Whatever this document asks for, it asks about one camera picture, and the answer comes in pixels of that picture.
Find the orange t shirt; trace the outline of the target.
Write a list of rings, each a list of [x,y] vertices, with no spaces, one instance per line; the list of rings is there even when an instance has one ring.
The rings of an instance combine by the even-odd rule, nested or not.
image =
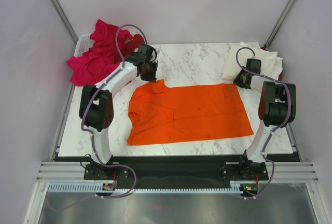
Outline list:
[[[167,87],[164,80],[135,89],[129,102],[128,145],[206,141],[253,135],[234,84]]]

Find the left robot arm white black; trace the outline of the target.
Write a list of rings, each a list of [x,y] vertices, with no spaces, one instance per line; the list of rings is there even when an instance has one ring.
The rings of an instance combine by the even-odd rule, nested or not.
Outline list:
[[[136,77],[155,82],[158,68],[156,48],[141,44],[136,52],[122,57],[119,66],[95,85],[85,85],[81,92],[79,117],[81,130],[89,133],[92,159],[98,163],[96,173],[102,179],[112,177],[114,167],[109,147],[108,128],[114,119],[113,99],[121,89]]]

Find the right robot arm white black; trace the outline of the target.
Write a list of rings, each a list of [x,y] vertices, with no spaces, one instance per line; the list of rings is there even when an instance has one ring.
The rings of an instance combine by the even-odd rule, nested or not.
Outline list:
[[[254,163],[267,161],[267,153],[278,130],[293,122],[296,116],[296,86],[282,83],[260,74],[261,60],[250,58],[241,67],[234,83],[243,89],[256,90],[260,93],[258,130],[253,142],[245,150],[244,161],[238,165],[238,174],[243,179],[250,179],[256,174]]]

